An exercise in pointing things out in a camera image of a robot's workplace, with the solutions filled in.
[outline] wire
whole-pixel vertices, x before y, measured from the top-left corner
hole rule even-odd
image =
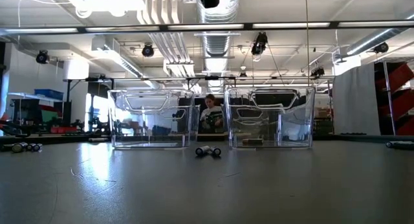
[[[68,2],[68,3],[53,3],[53,2],[50,2],[50,1],[39,1],[39,0],[29,0],[29,1],[35,1],[35,2],[38,2],[38,3],[49,4],[49,5],[67,5],[67,4],[72,4],[70,2]]]
[[[308,10],[308,0],[305,0],[306,3],[306,40],[307,40],[307,54],[308,54],[308,86],[311,84],[311,66],[309,65],[309,10]]]
[[[271,53],[271,55],[272,55],[272,59],[273,59],[274,65],[276,66],[276,70],[277,70],[277,71],[278,71],[278,73],[279,73],[280,80],[282,81],[282,84],[283,84],[283,85],[285,85],[285,83],[283,82],[282,74],[281,74],[281,73],[280,73],[280,71],[279,71],[278,65],[277,65],[277,63],[276,63],[276,60],[274,59],[274,56],[273,56],[273,53],[272,53],[272,49],[270,48],[269,43],[267,43],[267,46],[268,46],[269,51],[270,51],[270,53]]]

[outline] white wall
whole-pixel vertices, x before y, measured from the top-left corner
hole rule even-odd
[[[63,69],[55,65],[40,65],[34,57],[31,57],[16,49],[16,46],[6,44],[6,62],[9,73],[8,92],[34,93],[34,89],[53,89],[64,92],[66,100],[67,83],[63,81]],[[83,120],[85,116],[85,99],[87,93],[87,83],[79,83],[72,91],[71,121],[75,119]],[[6,114],[11,117],[13,108],[10,107],[10,100],[17,98],[7,96]]]

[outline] ceiling beam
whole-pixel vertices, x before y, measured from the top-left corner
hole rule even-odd
[[[414,20],[374,21],[311,21],[275,23],[214,23],[174,25],[124,25],[96,27],[21,27],[0,28],[0,35],[62,35],[62,34],[136,34],[161,32],[220,32],[258,30],[335,30],[335,29],[379,29],[414,28]]]

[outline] hanging cord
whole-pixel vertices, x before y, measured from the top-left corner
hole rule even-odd
[[[22,0],[19,0],[19,3],[17,4],[17,24],[19,25],[20,28],[20,3]],[[19,50],[20,48],[20,35],[17,36],[17,49]]]
[[[309,65],[309,13],[308,13],[308,0],[306,3],[306,48],[308,54],[308,86],[311,84],[311,66]]]
[[[269,43],[267,43],[267,47],[269,48],[270,54],[272,55],[272,59],[273,59],[274,65],[276,66],[276,70],[278,71],[279,76],[280,76],[280,80],[282,81],[282,84],[283,84],[283,86],[284,86],[284,85],[285,85],[285,83],[283,82],[282,74],[281,74],[281,73],[280,73],[280,71],[279,71],[279,67],[278,67],[278,65],[277,65],[277,63],[276,63],[276,60],[274,59],[273,52],[272,52],[272,49],[270,48]]]

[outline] cable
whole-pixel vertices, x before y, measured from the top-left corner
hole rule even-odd
[[[279,71],[278,65],[277,65],[277,63],[276,63],[276,60],[274,59],[274,56],[273,56],[273,53],[272,53],[272,49],[270,48],[269,43],[267,43],[267,46],[268,46],[269,51],[270,51],[270,53],[271,53],[271,55],[272,55],[272,59],[273,59],[274,65],[276,66],[276,70],[278,70],[278,73],[279,73],[279,76],[280,76],[280,80],[282,81],[282,84],[283,84],[283,85],[285,85],[285,83],[283,82],[282,74],[281,74],[281,73],[280,73],[280,71]]]
[[[309,11],[308,11],[308,0],[305,0],[306,3],[306,48],[308,54],[308,86],[311,84],[311,66],[309,65]]]

